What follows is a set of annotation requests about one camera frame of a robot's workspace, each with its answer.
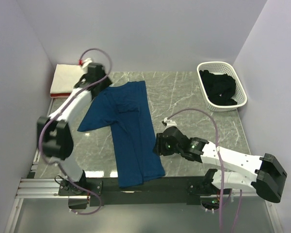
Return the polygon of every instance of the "folded cloth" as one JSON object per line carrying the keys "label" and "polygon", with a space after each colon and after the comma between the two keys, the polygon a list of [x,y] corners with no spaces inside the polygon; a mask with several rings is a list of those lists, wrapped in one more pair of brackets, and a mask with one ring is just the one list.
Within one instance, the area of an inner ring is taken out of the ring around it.
{"label": "folded cloth", "polygon": [[155,133],[144,81],[107,87],[100,92],[78,131],[109,125],[120,187],[142,184],[165,175],[160,158],[153,153]]}
{"label": "folded cloth", "polygon": [[83,74],[84,71],[80,66],[58,64],[50,88],[51,98],[66,98],[69,96],[74,85]]}
{"label": "folded cloth", "polygon": [[227,74],[212,74],[208,70],[200,70],[199,74],[208,99],[212,103],[221,106],[237,104],[232,99],[236,91],[236,82],[231,76]]}

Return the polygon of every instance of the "blue cloth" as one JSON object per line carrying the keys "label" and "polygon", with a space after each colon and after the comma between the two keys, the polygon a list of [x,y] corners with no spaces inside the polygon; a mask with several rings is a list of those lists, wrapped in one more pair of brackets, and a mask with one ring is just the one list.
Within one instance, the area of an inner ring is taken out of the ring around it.
{"label": "blue cloth", "polygon": [[142,184],[165,175],[153,153],[155,133],[146,96],[146,83],[107,87],[94,99],[78,131],[111,127],[120,187]]}

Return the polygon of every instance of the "marble table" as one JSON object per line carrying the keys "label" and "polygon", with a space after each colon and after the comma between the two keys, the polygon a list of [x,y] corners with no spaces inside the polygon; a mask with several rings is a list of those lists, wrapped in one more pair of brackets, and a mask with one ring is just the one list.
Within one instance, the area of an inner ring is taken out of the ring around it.
{"label": "marble table", "polygon": [[[211,112],[206,108],[198,85],[196,72],[114,72],[110,75],[113,86],[129,81],[145,80],[147,98],[155,133],[164,130],[162,120],[183,108],[198,108],[208,112],[215,119],[222,147],[249,154],[250,150],[243,132],[237,110],[230,112]],[[55,111],[64,99],[54,100],[51,112]],[[88,105],[72,125],[74,154],[87,177],[117,177],[116,163],[110,127],[87,133],[77,128],[85,116]],[[188,137],[201,137],[214,142],[215,131],[210,119],[202,113],[187,111],[173,117],[178,128]],[[180,155],[161,157],[166,176],[204,175],[209,168],[216,166],[190,162]],[[35,178],[54,178],[59,170],[39,161]]]}

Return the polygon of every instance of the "laundry basket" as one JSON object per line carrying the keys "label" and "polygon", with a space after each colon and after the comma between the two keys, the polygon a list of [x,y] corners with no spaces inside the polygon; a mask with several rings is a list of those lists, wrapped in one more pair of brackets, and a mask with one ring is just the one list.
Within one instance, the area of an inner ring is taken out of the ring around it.
{"label": "laundry basket", "polygon": [[[233,79],[235,79],[236,82],[236,92],[235,95],[232,97],[238,104],[237,105],[229,105],[229,106],[219,106],[216,105],[208,99],[208,96],[206,94],[202,79],[200,77],[199,71],[200,70],[208,70],[210,73],[213,74],[227,74],[231,76]],[[243,86],[241,84],[241,81],[239,80],[234,68],[226,62],[203,62],[198,65],[197,67],[197,73],[198,73],[198,82],[200,86],[200,90],[202,91],[204,101],[206,103],[206,106],[209,110],[214,112],[226,112],[226,111],[232,111],[238,107],[244,106],[247,103],[247,95],[244,92]]]}

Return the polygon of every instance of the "purple wall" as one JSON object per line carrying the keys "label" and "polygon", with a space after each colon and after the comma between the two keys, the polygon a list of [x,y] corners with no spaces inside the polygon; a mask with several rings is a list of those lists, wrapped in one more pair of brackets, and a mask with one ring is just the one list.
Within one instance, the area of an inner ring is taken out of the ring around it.
{"label": "purple wall", "polygon": [[0,233],[33,160],[53,71],[16,1],[0,0]]}
{"label": "purple wall", "polygon": [[240,115],[254,154],[274,154],[288,173],[276,205],[291,233],[291,0],[268,0],[234,67],[248,104]]}
{"label": "purple wall", "polygon": [[232,64],[266,0],[17,2],[54,65],[99,47],[114,71],[194,71],[204,61]]}

